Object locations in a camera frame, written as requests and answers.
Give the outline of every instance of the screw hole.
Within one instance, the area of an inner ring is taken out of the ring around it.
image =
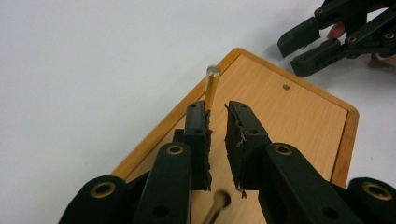
[[[166,149],[166,152],[170,155],[178,155],[183,152],[183,147],[181,146],[170,146],[169,148]]]
[[[395,34],[394,33],[387,33],[387,34],[385,34],[385,38],[386,39],[393,39],[395,37]]]
[[[291,149],[287,147],[277,147],[276,152],[285,156],[289,156],[292,153]]]
[[[320,8],[317,9],[317,14],[322,14],[323,11],[324,11],[323,8],[320,7]]]
[[[377,198],[378,200],[390,201],[393,198],[392,194],[387,189],[377,185],[376,183],[364,182],[361,186],[367,194]]]
[[[91,189],[91,196],[96,199],[105,198],[110,194],[112,194],[115,189],[116,189],[116,184],[114,184],[113,182],[109,182],[109,181],[102,182],[95,185]]]
[[[355,42],[357,40],[356,36],[350,36],[348,38],[349,42]]]

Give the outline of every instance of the white table surface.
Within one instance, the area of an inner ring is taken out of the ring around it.
[[[56,223],[236,47],[292,72],[279,37],[315,0],[1,1],[0,223]],[[321,38],[311,46],[324,41]],[[308,78],[360,112],[349,179],[396,186],[396,68]]]

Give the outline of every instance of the light wood panel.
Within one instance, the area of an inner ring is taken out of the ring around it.
[[[230,100],[249,105],[273,142],[294,145],[324,178],[345,185],[359,117],[353,106],[242,49],[230,52],[219,67],[210,120],[212,192],[193,193],[192,223],[202,223],[219,189],[230,193],[232,203],[218,223],[264,223],[257,192],[248,192],[246,200],[234,189],[224,144],[224,104]],[[200,82],[112,174],[129,181],[148,171],[158,148],[172,141],[175,128],[184,127],[187,105],[203,100],[204,85]]]

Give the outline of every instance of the wooden tray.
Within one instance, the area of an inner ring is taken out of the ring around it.
[[[192,194],[192,223],[202,223],[218,190],[227,191],[232,203],[222,210],[217,223],[265,223],[258,192],[248,191],[248,199],[242,199],[234,187],[224,144],[224,104],[230,100],[249,105],[273,142],[299,148],[325,179],[346,185],[359,119],[353,106],[243,49],[232,50],[219,67],[222,72],[210,118],[212,191]],[[173,130],[184,128],[187,106],[203,100],[204,91],[205,79],[112,174],[130,181],[148,171],[158,148],[172,141]]]

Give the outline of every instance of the circular hole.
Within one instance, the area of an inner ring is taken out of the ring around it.
[[[364,182],[361,186],[367,194],[377,198],[378,200],[390,201],[393,198],[392,194],[387,189],[377,185],[376,183]]]
[[[285,156],[289,156],[292,151],[287,147],[277,147],[276,152]]]
[[[357,38],[355,36],[350,36],[348,38],[349,42],[355,42],[357,40]]]
[[[112,194],[115,189],[116,189],[116,184],[114,184],[113,182],[109,182],[109,181],[102,182],[95,185],[91,189],[91,196],[97,199],[105,198],[108,195]]]
[[[376,195],[380,195],[380,196],[384,196],[384,195],[387,194],[384,190],[379,189],[379,188],[377,188],[377,187],[375,187],[375,186],[369,187],[369,190],[370,190],[372,193],[374,193],[374,194],[376,194]]]
[[[170,155],[178,155],[183,152],[183,147],[181,146],[170,146],[166,149],[166,152]]]
[[[111,189],[111,186],[106,184],[106,185],[102,185],[102,186],[98,187],[95,192],[98,194],[103,194],[103,193],[106,193],[107,191],[109,191],[110,189]]]
[[[394,34],[394,33],[387,33],[387,34],[385,34],[385,38],[386,38],[386,39],[393,39],[393,37],[395,37],[395,34]]]
[[[219,189],[213,195],[213,201],[221,201],[222,207],[225,208],[231,204],[231,196],[227,191]]]
[[[331,218],[331,219],[337,219],[337,218],[340,217],[340,215],[338,215],[338,212],[335,211],[334,209],[330,208],[330,207],[324,207],[324,208],[322,209],[322,212],[323,212],[323,214],[324,214],[326,217],[329,217],[329,218]]]
[[[169,214],[169,209],[166,206],[160,205],[152,210],[155,217],[166,217]]]
[[[318,9],[317,9],[317,14],[322,14],[323,11],[324,11],[323,8],[318,8]]]

